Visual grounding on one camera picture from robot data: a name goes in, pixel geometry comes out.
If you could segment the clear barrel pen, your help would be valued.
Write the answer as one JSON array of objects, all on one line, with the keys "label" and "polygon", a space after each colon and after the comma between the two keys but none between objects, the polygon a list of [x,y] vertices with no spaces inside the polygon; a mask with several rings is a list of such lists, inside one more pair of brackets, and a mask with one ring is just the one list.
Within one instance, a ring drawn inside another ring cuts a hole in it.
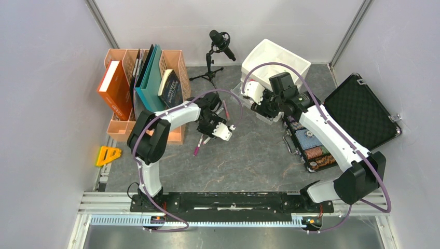
[{"label": "clear barrel pen", "polygon": [[219,115],[224,110],[223,107],[221,107],[219,110],[216,111],[216,114]]}]

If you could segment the pink thin pen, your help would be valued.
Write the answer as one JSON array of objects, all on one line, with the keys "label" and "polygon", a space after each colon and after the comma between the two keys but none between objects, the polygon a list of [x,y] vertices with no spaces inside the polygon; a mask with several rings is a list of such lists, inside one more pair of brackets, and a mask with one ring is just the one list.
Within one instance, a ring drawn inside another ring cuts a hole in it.
[{"label": "pink thin pen", "polygon": [[229,114],[229,111],[228,111],[227,104],[226,104],[225,100],[223,100],[223,107],[224,107],[226,118],[229,121],[230,120],[230,114]]}]

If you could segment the white plastic drawer unit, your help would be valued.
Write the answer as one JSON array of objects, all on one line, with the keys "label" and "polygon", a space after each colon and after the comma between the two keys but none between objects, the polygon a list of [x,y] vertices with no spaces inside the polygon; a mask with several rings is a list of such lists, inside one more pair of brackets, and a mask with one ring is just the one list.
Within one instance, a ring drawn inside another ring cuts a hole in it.
[{"label": "white plastic drawer unit", "polygon": [[[286,64],[300,73],[303,78],[306,77],[311,65],[311,62],[307,61],[306,59],[268,39],[264,39],[245,58],[241,65],[240,83],[231,89],[231,91],[238,96],[243,107],[250,109],[251,105],[254,103],[254,101],[251,99],[245,99],[242,94],[242,84],[246,75],[256,66],[267,62]],[[298,76],[291,70],[279,65],[268,65],[261,67],[254,71],[248,80],[257,81],[266,89],[271,90],[272,87],[269,82],[269,77],[283,72],[290,73],[295,86],[297,86],[298,90],[301,90],[303,82],[298,78]]]}]

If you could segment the dark blue hardcover book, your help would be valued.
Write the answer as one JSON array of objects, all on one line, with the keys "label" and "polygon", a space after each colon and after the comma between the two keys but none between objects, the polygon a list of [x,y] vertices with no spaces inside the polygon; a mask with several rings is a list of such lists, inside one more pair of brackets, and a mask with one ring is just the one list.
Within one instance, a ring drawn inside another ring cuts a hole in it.
[{"label": "dark blue hardcover book", "polygon": [[181,81],[173,69],[165,70],[159,86],[158,96],[164,102],[166,109],[183,103]]}]

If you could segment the peach plastic file organizer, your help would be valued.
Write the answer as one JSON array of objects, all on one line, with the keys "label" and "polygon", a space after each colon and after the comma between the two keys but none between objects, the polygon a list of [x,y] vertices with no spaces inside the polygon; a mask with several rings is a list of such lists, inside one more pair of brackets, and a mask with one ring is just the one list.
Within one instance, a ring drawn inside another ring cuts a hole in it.
[{"label": "peach plastic file organizer", "polygon": [[[137,59],[141,58],[138,52],[143,52],[143,56],[147,56],[149,50],[152,51],[149,60],[143,67],[143,73],[140,73],[140,80],[134,87],[136,101],[140,101],[140,106],[135,107],[135,111],[141,111],[142,107],[152,112],[162,111],[168,107],[158,96],[159,85],[162,76],[167,69],[174,70],[181,82],[181,93],[183,99],[187,99],[191,95],[189,77],[183,57],[182,50],[162,50],[159,45],[153,45],[152,49],[109,49],[104,60],[104,66],[108,67],[112,61],[121,61],[127,79],[130,81],[133,76],[134,66]],[[126,142],[132,128],[135,124],[135,115],[133,111],[128,121],[121,121],[116,114],[113,114],[107,127],[107,134],[116,142]],[[168,144],[182,145],[184,141],[185,125],[177,127],[170,131]]]}]

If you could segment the orange book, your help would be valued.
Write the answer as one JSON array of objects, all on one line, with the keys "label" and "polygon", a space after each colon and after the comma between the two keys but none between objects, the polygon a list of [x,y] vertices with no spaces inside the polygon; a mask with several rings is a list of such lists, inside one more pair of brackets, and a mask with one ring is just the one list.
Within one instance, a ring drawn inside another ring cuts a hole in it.
[{"label": "orange book", "polygon": [[97,88],[97,93],[120,120],[129,119],[132,104],[122,61],[109,63]]}]

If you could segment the pink white marker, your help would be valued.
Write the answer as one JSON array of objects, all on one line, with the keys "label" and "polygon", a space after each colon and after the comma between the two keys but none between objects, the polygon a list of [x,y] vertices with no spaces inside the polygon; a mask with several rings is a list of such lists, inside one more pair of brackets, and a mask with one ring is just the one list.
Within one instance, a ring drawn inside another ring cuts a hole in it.
[{"label": "pink white marker", "polygon": [[203,141],[203,145],[205,145],[206,143],[208,143],[210,139],[211,139],[210,137],[207,137],[207,138]]}]

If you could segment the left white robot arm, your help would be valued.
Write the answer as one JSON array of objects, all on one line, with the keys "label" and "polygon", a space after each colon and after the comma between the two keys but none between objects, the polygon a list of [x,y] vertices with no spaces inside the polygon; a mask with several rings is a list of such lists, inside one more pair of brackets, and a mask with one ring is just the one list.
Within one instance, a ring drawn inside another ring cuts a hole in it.
[{"label": "left white robot arm", "polygon": [[143,204],[150,211],[157,211],[163,205],[159,160],[166,150],[170,131],[196,122],[202,134],[228,141],[232,132],[226,120],[216,113],[220,106],[218,94],[209,92],[200,98],[189,98],[172,109],[155,113],[144,110],[140,113],[127,145],[139,170],[139,190],[144,196]]}]

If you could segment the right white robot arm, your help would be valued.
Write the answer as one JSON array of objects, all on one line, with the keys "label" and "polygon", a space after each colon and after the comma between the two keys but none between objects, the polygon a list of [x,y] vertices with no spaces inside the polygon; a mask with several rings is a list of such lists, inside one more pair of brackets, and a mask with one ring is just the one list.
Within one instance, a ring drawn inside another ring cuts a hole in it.
[{"label": "right white robot arm", "polygon": [[382,190],[386,203],[390,203],[383,184],[384,155],[371,153],[353,139],[314,94],[299,93],[290,73],[276,74],[269,81],[270,89],[254,80],[243,83],[242,94],[254,102],[252,110],[268,117],[278,113],[293,116],[322,143],[342,171],[334,180],[317,181],[301,189],[301,208],[312,212],[321,202],[330,200],[342,200],[349,205],[358,201],[368,203],[365,197],[377,189]]}]

